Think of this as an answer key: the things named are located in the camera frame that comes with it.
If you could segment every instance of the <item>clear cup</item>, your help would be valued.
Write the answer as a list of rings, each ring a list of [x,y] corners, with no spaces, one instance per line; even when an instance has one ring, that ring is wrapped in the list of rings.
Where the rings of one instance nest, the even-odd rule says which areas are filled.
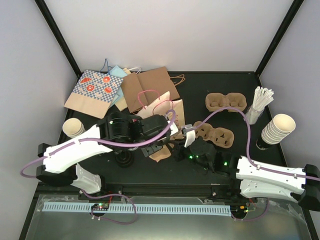
[[[257,120],[261,117],[262,113],[264,112],[265,109],[262,111],[258,111],[252,107],[252,105],[249,107],[247,110],[245,116],[249,121],[250,125],[253,125],[257,122]]]

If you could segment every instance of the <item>black frame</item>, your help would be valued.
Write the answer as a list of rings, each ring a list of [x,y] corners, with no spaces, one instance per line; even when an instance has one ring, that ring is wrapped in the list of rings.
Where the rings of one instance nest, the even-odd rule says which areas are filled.
[[[60,32],[60,29],[58,27],[58,25],[56,24],[45,0],[34,0],[35,3],[37,4],[38,8],[40,9],[45,21],[47,22],[48,26],[50,27],[53,35],[55,36],[57,42],[59,43],[63,53],[65,54],[67,60],[69,61],[74,73],[76,74],[77,78],[79,79],[82,72],[75,60],[75,58],[73,57],[62,33]],[[261,81],[260,81],[260,76],[263,72],[263,70],[265,69],[265,67],[267,66],[269,60],[271,59],[274,51],[276,50],[278,44],[280,43],[282,37],[284,36],[284,34],[286,33],[288,27],[290,26],[292,20],[294,19],[296,13],[298,12],[299,8],[301,7],[302,3],[304,2],[304,0],[293,0],[287,14],[285,15],[281,25],[279,26],[275,36],[273,37],[267,51],[265,52],[259,66],[257,67],[256,71],[254,72],[255,74],[255,78],[256,78],[256,81],[258,82],[258,85],[261,86]],[[269,108],[267,107],[266,108],[266,111],[267,111],[267,114],[269,116],[269,118],[271,119],[272,116],[271,116],[271,113],[270,113],[270,110]],[[67,115],[66,115],[66,119],[69,118],[71,114],[71,111],[68,110],[67,112]],[[62,134],[60,135],[60,138],[59,138],[59,143],[62,141]],[[281,155],[282,155],[282,159],[283,159],[283,162],[285,165],[286,164],[286,160],[285,160],[285,156],[283,154],[283,151],[280,147],[280,152],[281,152]],[[38,184],[38,187],[35,191],[35,194],[34,194],[34,197],[32,199],[32,202],[31,202],[31,205],[30,205],[30,208],[29,208],[29,211],[28,211],[28,214],[26,216],[26,220],[25,220],[25,223],[23,225],[23,228],[22,228],[22,231],[21,231],[21,234],[20,234],[20,240],[23,240],[26,238],[27,236],[27,232],[28,232],[28,228],[30,226],[30,223],[31,223],[31,220],[32,220],[32,217],[33,217],[33,213],[34,213],[34,210],[35,210],[35,207],[36,207],[36,204],[37,204],[37,200],[38,200],[38,197],[39,195],[43,195],[43,194],[66,194],[66,195],[77,195],[79,193],[79,191],[74,188],[74,187],[63,187],[63,188],[56,188],[56,187],[50,187],[50,186],[47,186],[47,185],[44,185],[44,184],[41,184],[39,183]],[[313,220],[311,218],[311,215],[310,215],[310,212],[309,210],[304,210],[303,209],[303,214],[304,214],[304,217],[305,217],[305,220],[307,222],[307,226],[308,226],[308,229],[309,229],[309,232],[310,232],[310,235],[311,235],[311,238],[313,240],[318,240],[319,237],[317,235],[317,232],[316,232],[316,229],[315,229],[315,226],[314,226],[314,223],[313,223]]]

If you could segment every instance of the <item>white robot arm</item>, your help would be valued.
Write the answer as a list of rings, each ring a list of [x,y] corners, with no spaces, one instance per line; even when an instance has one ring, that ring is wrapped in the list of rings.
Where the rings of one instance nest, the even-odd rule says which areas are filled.
[[[101,140],[105,138],[115,141],[120,139],[120,142],[123,142],[121,141],[123,137],[129,137],[131,140],[126,140],[125,143],[139,142],[145,140],[145,136],[147,139],[150,139],[162,131],[170,122],[166,120],[164,116],[160,115],[154,115],[146,119],[137,117],[135,121],[127,118],[127,116],[126,114],[118,112],[111,114],[107,119],[103,119],[88,131],[62,144],[56,146],[46,145],[45,147],[42,145],[42,147],[40,147],[40,149],[42,149],[40,155],[46,158],[43,160],[43,165],[37,168],[36,177],[52,186],[72,185],[85,190],[88,194],[99,192],[104,184],[102,177],[88,172],[79,165],[79,162],[92,156],[112,151],[120,154],[122,149],[100,144],[97,141],[82,141],[83,139]],[[168,136],[172,136],[178,133],[178,131],[177,126],[173,123],[170,126]],[[155,151],[154,148],[156,148],[156,150],[161,149],[161,146],[158,146],[161,140],[154,142],[154,144],[157,143],[156,146],[151,144],[145,146],[143,150],[146,154],[152,154]]]
[[[76,138],[57,146],[43,147],[42,155],[46,158],[43,165],[37,168],[36,177],[52,186],[72,185],[88,194],[100,192],[105,187],[103,176],[88,172],[79,162],[111,151],[116,154],[129,153],[137,147],[115,147],[101,144],[99,140],[111,140],[116,143],[144,142],[168,126],[168,120],[159,115],[136,120],[128,119],[126,116],[123,113],[111,114]],[[176,125],[171,125],[166,136],[163,135],[160,141],[143,147],[144,155],[151,155],[161,149],[160,143],[177,132]],[[178,161],[191,156],[197,164],[208,168],[214,174],[230,178],[233,185],[228,189],[217,189],[220,191],[217,194],[220,200],[277,198],[296,202],[306,209],[320,211],[320,183],[301,177],[308,175],[319,178],[320,172],[317,167],[307,165],[305,168],[289,168],[253,161],[254,165],[245,156],[218,152],[212,144],[203,139],[195,139],[194,130],[186,132],[182,147],[178,150],[173,148],[173,156],[178,157]]]

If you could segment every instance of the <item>stack of paper cups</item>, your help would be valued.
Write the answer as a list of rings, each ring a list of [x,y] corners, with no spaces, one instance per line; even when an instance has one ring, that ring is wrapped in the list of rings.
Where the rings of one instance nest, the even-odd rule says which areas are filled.
[[[260,150],[266,150],[272,145],[280,143],[295,128],[296,122],[292,117],[286,114],[278,114],[262,130],[261,136],[256,141],[256,146]]]
[[[69,137],[75,138],[83,134],[86,130],[82,122],[77,118],[70,118],[64,122],[62,131]]]

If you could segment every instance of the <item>cardboard piece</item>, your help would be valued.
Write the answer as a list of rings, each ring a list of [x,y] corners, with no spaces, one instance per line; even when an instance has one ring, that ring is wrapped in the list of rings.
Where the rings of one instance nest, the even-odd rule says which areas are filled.
[[[125,76],[121,88],[130,113],[142,107],[137,96],[145,90],[156,90],[160,95],[169,91],[170,100],[180,97],[166,67]],[[144,106],[151,104],[157,97],[157,94],[152,91],[140,94],[140,100]]]
[[[194,127],[200,125],[201,121],[196,121]],[[205,141],[211,141],[213,144],[228,149],[232,146],[235,140],[234,133],[226,128],[217,127],[213,128],[211,124],[204,123],[201,127],[195,130],[195,137],[202,137]]]
[[[214,112],[223,107],[234,107],[240,111],[245,110],[247,107],[246,97],[238,92],[231,92],[227,95],[214,92],[209,93],[205,97],[205,106],[210,112]],[[236,112],[235,110],[228,109],[229,112]]]

